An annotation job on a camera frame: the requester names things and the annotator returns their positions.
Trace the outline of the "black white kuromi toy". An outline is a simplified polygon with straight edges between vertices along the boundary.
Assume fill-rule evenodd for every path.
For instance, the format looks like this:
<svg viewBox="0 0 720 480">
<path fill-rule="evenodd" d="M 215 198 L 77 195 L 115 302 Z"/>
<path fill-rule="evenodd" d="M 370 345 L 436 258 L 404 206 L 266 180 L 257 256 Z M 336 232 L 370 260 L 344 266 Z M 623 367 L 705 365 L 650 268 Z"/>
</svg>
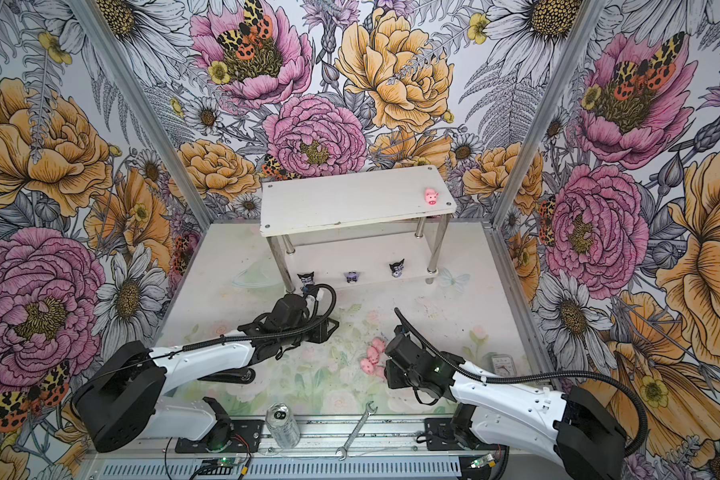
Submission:
<svg viewBox="0 0 720 480">
<path fill-rule="evenodd" d="M 298 279 L 300 280 L 302 284 L 302 288 L 304 290 L 308 289 L 312 285 L 315 284 L 315 273 L 314 272 L 308 272 L 308 273 L 299 273 L 297 275 Z"/>
</svg>

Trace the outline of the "black purple kuromi toy front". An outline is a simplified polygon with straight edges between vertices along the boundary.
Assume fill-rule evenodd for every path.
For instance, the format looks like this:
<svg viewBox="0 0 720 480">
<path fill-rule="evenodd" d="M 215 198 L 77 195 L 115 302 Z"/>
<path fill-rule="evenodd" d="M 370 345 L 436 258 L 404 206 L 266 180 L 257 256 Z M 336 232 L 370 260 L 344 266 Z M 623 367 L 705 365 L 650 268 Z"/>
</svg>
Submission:
<svg viewBox="0 0 720 480">
<path fill-rule="evenodd" d="M 357 271 L 349 271 L 345 274 L 346 282 L 347 283 L 357 283 L 359 280 L 360 274 Z"/>
</svg>

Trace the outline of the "black purple kuromi toy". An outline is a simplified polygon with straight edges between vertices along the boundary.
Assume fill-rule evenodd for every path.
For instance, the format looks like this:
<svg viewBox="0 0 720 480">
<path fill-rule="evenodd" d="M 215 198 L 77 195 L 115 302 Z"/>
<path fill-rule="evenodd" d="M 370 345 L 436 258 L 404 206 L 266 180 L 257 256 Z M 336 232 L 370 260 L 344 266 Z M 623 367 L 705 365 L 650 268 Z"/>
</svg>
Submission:
<svg viewBox="0 0 720 480">
<path fill-rule="evenodd" d="M 357 271 L 349 271 L 345 274 L 346 282 L 347 283 L 357 283 L 359 280 L 360 274 Z"/>
<path fill-rule="evenodd" d="M 400 278 L 404 272 L 405 260 L 401 259 L 389 264 L 390 273 L 393 278 Z"/>
</svg>

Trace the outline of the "black purple kuromi toy back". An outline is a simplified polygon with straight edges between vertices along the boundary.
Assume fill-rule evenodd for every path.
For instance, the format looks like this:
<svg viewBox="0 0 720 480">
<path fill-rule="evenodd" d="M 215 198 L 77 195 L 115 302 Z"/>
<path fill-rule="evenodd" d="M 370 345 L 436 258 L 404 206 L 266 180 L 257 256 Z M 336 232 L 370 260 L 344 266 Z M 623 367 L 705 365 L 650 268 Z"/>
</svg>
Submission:
<svg viewBox="0 0 720 480">
<path fill-rule="evenodd" d="M 390 273 L 393 278 L 400 278 L 404 272 L 405 260 L 401 259 L 389 264 Z"/>
</svg>

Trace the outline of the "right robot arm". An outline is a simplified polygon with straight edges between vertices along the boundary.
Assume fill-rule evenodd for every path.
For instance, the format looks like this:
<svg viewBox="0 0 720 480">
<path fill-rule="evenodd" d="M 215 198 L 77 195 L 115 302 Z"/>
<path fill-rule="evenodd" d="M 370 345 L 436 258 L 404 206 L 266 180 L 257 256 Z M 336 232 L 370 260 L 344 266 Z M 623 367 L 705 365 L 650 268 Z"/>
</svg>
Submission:
<svg viewBox="0 0 720 480">
<path fill-rule="evenodd" d="M 618 479 L 628 435 L 587 390 L 510 384 L 459 356 L 436 356 L 397 327 L 385 348 L 390 388 L 456 404 L 450 428 L 467 449 L 506 446 L 562 466 L 573 479 Z"/>
</svg>

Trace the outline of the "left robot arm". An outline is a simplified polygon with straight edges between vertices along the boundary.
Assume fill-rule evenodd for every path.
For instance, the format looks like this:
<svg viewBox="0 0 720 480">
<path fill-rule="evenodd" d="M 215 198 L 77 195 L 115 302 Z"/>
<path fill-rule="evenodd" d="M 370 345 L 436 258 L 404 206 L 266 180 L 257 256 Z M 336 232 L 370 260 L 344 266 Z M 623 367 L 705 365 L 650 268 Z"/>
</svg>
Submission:
<svg viewBox="0 0 720 480">
<path fill-rule="evenodd" d="M 285 294 L 270 311 L 225 335 L 171 347 L 128 342 L 76 390 L 73 411 L 98 453 L 163 438 L 223 451 L 234 441 L 234 427 L 220 402 L 206 396 L 185 403 L 172 392 L 194 381 L 247 384 L 256 365 L 304 343 L 326 342 L 339 326 L 331 317 L 336 300 L 333 287 L 316 284 Z"/>
</svg>

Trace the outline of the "white two-tier shelf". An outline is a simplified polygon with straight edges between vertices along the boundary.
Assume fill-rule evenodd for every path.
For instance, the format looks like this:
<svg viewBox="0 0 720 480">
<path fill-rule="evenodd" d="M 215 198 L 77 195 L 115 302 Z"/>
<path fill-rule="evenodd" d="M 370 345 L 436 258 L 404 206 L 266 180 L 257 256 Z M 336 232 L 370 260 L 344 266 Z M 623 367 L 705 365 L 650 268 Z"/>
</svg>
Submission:
<svg viewBox="0 0 720 480">
<path fill-rule="evenodd" d="M 438 203 L 424 192 L 434 188 Z M 456 202 L 432 165 L 271 182 L 262 190 L 260 233 L 285 289 L 302 289 L 299 273 L 315 282 L 356 286 L 438 274 L 440 252 Z M 405 260 L 400 278 L 389 264 Z"/>
</svg>

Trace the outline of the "silver wrench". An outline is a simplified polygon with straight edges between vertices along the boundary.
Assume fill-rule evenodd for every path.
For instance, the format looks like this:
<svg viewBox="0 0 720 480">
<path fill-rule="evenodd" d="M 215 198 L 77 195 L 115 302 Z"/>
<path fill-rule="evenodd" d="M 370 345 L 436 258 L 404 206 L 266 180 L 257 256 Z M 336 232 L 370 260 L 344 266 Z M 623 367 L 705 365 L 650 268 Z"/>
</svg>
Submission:
<svg viewBox="0 0 720 480">
<path fill-rule="evenodd" d="M 378 411 L 378 407 L 375 405 L 373 401 L 369 401 L 365 405 L 365 410 L 360 416 L 359 420 L 355 424 L 353 430 L 348 435 L 347 439 L 344 441 L 341 447 L 339 447 L 336 450 L 336 456 L 339 461 L 345 461 L 349 455 L 349 449 L 351 448 L 353 442 L 356 440 L 356 438 L 360 435 L 360 432 L 362 428 L 367 423 L 368 419 L 374 415 Z"/>
</svg>

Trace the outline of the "silver drink can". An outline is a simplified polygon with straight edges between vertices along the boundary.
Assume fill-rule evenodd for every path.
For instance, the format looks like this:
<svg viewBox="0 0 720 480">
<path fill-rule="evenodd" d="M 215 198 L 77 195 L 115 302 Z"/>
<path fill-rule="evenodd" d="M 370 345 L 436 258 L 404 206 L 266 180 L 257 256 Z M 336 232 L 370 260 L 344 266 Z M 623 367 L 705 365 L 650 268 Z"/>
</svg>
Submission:
<svg viewBox="0 0 720 480">
<path fill-rule="evenodd" d="M 295 448 L 301 432 L 292 409 L 284 403 L 272 405 L 266 412 L 265 423 L 270 435 L 281 449 Z"/>
</svg>

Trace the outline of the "green circuit board right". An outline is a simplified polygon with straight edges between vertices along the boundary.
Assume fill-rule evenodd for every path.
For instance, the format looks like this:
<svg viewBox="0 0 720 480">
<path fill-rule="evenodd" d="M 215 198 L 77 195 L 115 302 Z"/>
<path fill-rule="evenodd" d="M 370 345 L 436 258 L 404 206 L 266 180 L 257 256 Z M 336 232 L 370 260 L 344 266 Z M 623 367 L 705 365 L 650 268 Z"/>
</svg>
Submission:
<svg viewBox="0 0 720 480">
<path fill-rule="evenodd" d="M 496 459 L 491 453 L 487 453 L 471 461 L 470 469 L 480 470 L 484 468 L 492 469 L 496 465 Z"/>
</svg>

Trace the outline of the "green circuit board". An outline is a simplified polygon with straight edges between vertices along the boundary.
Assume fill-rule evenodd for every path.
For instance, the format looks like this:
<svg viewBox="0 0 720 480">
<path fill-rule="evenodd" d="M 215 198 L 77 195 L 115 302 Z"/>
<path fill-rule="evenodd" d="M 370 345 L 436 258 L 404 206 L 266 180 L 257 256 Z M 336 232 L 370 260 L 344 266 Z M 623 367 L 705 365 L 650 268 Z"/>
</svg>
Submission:
<svg viewBox="0 0 720 480">
<path fill-rule="evenodd" d="M 241 458 L 215 458 L 204 461 L 199 469 L 200 475 L 239 476 L 247 468 L 247 461 Z"/>
<path fill-rule="evenodd" d="M 496 465 L 496 459 L 491 453 L 487 453 L 471 461 L 470 469 L 480 470 L 484 468 L 492 469 Z"/>
</svg>

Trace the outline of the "green circuit board left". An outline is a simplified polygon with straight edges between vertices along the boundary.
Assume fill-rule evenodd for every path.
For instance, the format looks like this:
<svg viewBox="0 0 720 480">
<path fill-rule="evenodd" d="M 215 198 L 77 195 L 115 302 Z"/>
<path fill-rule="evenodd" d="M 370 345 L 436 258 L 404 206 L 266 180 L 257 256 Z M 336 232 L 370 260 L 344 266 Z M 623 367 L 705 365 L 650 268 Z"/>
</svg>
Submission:
<svg viewBox="0 0 720 480">
<path fill-rule="evenodd" d="M 241 458 L 215 458 L 204 461 L 199 469 L 200 475 L 239 476 L 247 468 L 247 461 Z"/>
</svg>

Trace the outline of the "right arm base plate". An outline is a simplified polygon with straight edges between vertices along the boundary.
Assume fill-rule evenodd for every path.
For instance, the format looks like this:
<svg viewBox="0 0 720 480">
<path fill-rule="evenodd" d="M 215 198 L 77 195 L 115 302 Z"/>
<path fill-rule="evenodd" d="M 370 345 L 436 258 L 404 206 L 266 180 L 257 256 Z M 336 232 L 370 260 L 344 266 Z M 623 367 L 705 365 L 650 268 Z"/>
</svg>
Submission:
<svg viewBox="0 0 720 480">
<path fill-rule="evenodd" d="M 456 451 L 466 447 L 457 436 L 451 421 L 445 418 L 427 417 L 420 440 L 428 451 Z"/>
</svg>

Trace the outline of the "aluminium front rail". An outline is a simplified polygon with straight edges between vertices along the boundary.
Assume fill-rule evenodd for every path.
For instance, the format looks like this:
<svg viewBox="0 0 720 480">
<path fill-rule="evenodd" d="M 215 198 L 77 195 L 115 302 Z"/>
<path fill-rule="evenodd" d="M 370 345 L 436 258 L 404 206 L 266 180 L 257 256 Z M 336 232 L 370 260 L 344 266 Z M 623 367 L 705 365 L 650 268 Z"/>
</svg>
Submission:
<svg viewBox="0 0 720 480">
<path fill-rule="evenodd" d="M 443 415 L 430 417 L 449 419 L 457 432 L 457 436 L 465 445 L 465 450 L 488 450 L 494 449 L 498 445 L 506 445 L 539 456 L 549 455 L 555 461 L 559 459 L 559 455 L 553 451 L 553 446 L 557 444 L 557 436 L 561 433 L 560 428 L 553 428 L 550 425 L 543 428 L 534 428 L 529 424 L 509 417 L 498 416 L 493 418 L 490 416 L 490 412 L 484 409 L 475 410 L 473 417 L 470 417 L 467 411 L 451 417 Z M 427 417 L 371 416 L 356 439 L 370 438 L 379 440 L 404 437 L 413 439 L 413 437 L 423 434 L 423 420 L 425 418 Z M 233 419 L 262 420 L 258 418 L 231 418 L 226 420 Z M 344 443 L 358 420 L 358 416 L 343 419 L 319 419 L 317 417 L 308 419 L 299 417 L 296 419 L 301 432 L 299 445 L 305 447 L 309 442 L 316 441 L 325 448 L 337 446 Z M 190 434 L 185 431 L 159 433 L 157 429 L 166 424 L 165 419 L 158 420 L 155 425 L 139 434 L 130 427 L 116 427 L 112 431 L 101 431 L 93 434 L 91 438 L 97 452 L 111 453 L 122 448 L 131 448 L 136 443 L 146 440 L 165 440 L 168 438 L 175 441 L 179 438 L 200 440 L 213 427 L 199 434 Z M 275 443 L 264 422 L 260 444 L 268 442 Z"/>
</svg>

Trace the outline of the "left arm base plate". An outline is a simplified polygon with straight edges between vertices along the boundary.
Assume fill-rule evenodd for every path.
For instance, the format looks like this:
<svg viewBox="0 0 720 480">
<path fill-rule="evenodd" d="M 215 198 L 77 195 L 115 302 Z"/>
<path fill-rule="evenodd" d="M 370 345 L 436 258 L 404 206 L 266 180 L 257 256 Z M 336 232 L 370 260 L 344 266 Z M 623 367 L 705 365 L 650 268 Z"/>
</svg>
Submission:
<svg viewBox="0 0 720 480">
<path fill-rule="evenodd" d="M 263 420 L 222 420 L 200 440 L 179 438 L 177 454 L 256 453 L 262 439 Z"/>
</svg>

